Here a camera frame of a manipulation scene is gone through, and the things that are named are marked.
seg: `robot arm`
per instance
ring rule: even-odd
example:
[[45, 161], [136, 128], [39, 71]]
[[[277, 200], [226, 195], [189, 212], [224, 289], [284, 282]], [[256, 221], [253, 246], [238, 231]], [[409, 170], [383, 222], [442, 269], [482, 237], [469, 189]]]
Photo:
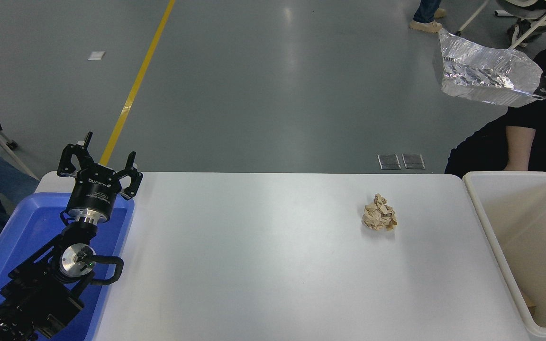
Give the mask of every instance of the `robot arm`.
[[[35, 332], [50, 339], [84, 308], [80, 295], [88, 285], [109, 285], [121, 276], [123, 260], [97, 255], [90, 241], [97, 235], [97, 224], [110, 219], [117, 194], [134, 197], [143, 174], [134, 165], [135, 152], [119, 172], [95, 163], [87, 151], [90, 139], [91, 132], [83, 142], [68, 144], [58, 166], [59, 176], [75, 178], [69, 203], [61, 212], [69, 215], [63, 219], [66, 227], [13, 269], [8, 274], [11, 281], [0, 291], [5, 298], [0, 304], [0, 341], [34, 341]], [[73, 155], [80, 170], [71, 161]], [[122, 188], [119, 180], [127, 176], [131, 183]], [[115, 273], [95, 279], [96, 263], [115, 265]], [[69, 283], [76, 284], [68, 289]]]

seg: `foil container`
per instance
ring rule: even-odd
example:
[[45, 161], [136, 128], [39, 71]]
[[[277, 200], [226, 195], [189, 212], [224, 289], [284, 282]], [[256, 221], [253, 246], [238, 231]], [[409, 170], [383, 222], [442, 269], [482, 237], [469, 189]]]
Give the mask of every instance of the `foil container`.
[[445, 29], [439, 42], [444, 93], [511, 107], [542, 99], [534, 95], [542, 69], [523, 52], [477, 45]]

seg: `yellow floor line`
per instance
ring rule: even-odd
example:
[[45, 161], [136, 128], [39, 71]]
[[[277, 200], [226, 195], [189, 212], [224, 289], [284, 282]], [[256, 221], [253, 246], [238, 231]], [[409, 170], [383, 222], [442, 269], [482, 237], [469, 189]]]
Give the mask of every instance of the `yellow floor line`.
[[119, 134], [121, 133], [121, 129], [123, 129], [123, 125], [126, 123], [126, 118], [128, 114], [130, 113], [130, 109], [132, 108], [132, 104], [134, 103], [134, 98], [136, 98], [136, 94], [138, 93], [140, 84], [143, 82], [145, 73], [147, 72], [147, 69], [149, 68], [149, 63], [151, 62], [151, 58], [153, 57], [153, 53], [155, 52], [155, 48], [157, 47], [157, 43], [159, 42], [159, 39], [161, 37], [161, 32], [163, 32], [163, 28], [165, 27], [167, 18], [170, 16], [170, 12], [172, 11], [174, 2], [175, 0], [170, 0], [170, 2], [167, 4], [167, 7], [165, 8], [165, 12], [163, 13], [163, 17], [161, 18], [160, 24], [157, 28], [157, 31], [155, 32], [155, 36], [153, 37], [153, 40], [151, 41], [151, 46], [149, 46], [149, 50], [147, 51], [145, 60], [143, 60], [143, 65], [141, 65], [140, 70], [138, 71], [138, 75], [136, 75], [136, 80], [134, 80], [134, 85], [132, 86], [132, 89], [130, 90], [130, 94], [127, 96], [126, 103], [124, 104], [123, 109], [121, 110], [121, 114], [119, 115], [119, 118], [117, 119], [117, 123], [115, 124], [115, 127], [113, 128], [113, 132], [111, 133], [111, 136], [109, 137], [109, 142], [107, 143], [107, 146], [104, 148], [102, 157], [100, 157], [99, 163], [102, 164], [103, 166], [106, 166], [109, 163], [109, 159], [111, 158], [111, 154], [113, 153], [113, 149], [115, 148], [117, 139], [119, 139]]

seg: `epoxy floor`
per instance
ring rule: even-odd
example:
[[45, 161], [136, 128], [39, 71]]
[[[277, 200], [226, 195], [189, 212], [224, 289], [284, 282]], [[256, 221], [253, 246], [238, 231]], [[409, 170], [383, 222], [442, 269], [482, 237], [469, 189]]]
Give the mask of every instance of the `epoxy floor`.
[[[0, 1], [0, 120], [41, 176], [89, 130], [98, 160], [167, 6]], [[418, 0], [177, 0], [109, 166], [141, 171], [442, 173], [505, 108], [440, 91]], [[445, 0], [450, 32], [478, 3]], [[509, 45], [494, 2], [463, 37]], [[546, 47], [546, 35], [527, 47]], [[102, 61], [87, 61], [106, 51]], [[426, 170], [381, 171], [378, 153]]]

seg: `paper scrap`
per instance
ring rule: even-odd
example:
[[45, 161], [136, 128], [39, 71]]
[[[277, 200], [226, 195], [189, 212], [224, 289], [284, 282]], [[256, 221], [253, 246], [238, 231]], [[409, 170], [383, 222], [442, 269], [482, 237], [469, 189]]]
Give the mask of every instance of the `paper scrap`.
[[362, 221], [366, 226], [377, 231], [383, 227], [385, 227], [387, 231], [391, 231], [395, 228], [397, 225], [395, 211], [393, 210], [393, 207], [390, 207], [386, 203], [387, 200], [383, 198], [381, 194], [377, 193], [376, 196], [374, 196], [373, 203], [364, 207]]
[[99, 61], [104, 57], [105, 51], [93, 51], [90, 56], [87, 58], [89, 61]]

